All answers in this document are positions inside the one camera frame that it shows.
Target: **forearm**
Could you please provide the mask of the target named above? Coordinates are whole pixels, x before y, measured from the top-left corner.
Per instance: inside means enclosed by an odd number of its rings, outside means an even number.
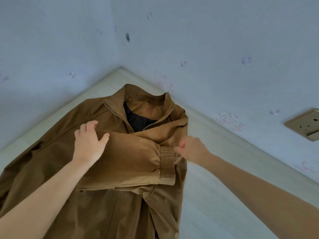
[[[0,219],[0,238],[43,238],[89,166],[71,161]]]
[[[213,154],[198,164],[215,175],[279,238],[316,238],[319,210]]]

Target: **jacket cuff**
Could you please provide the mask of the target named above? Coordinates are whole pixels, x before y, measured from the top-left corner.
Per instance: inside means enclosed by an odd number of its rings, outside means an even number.
[[[162,185],[175,184],[175,169],[174,169],[175,151],[172,147],[159,148],[160,173],[159,180]]]

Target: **electrical outlet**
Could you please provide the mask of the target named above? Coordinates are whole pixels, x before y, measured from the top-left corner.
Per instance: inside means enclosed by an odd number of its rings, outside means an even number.
[[[319,140],[319,109],[312,109],[286,122],[285,126],[309,141],[317,141]]]

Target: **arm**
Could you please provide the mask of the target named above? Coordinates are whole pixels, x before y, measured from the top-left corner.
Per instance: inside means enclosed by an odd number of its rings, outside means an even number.
[[[99,141],[96,121],[75,131],[73,160],[0,219],[0,238],[43,238],[80,178],[100,158],[108,141]]]
[[[313,205],[211,154],[199,138],[185,136],[175,150],[216,176],[277,237],[318,237]]]

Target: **person's left arm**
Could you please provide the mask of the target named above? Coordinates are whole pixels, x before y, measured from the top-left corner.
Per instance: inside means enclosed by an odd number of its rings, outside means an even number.
[[[109,134],[99,141],[97,121],[75,131],[73,160],[5,216],[0,218],[0,238],[40,239],[50,228],[78,181],[101,157]]]

